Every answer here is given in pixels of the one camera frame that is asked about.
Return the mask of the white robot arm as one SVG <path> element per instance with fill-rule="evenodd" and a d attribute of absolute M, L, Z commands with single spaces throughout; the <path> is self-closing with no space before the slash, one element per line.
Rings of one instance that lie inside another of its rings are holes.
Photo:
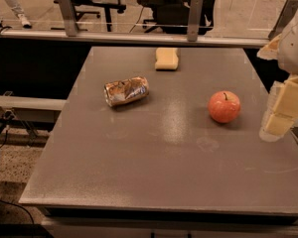
<path fill-rule="evenodd" d="M 259 130 L 263 141 L 276 142 L 298 119 L 298 10 L 282 32 L 261 48 L 257 56 L 276 60 L 279 68 L 289 73 L 283 82 L 273 82 Z"/>

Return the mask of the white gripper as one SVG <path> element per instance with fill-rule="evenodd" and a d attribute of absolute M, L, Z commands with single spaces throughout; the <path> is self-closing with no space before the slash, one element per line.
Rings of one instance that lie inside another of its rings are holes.
<path fill-rule="evenodd" d="M 284 82 L 273 82 L 266 107 L 259 137 L 265 142 L 276 142 L 298 119 L 298 74 L 290 74 Z"/>

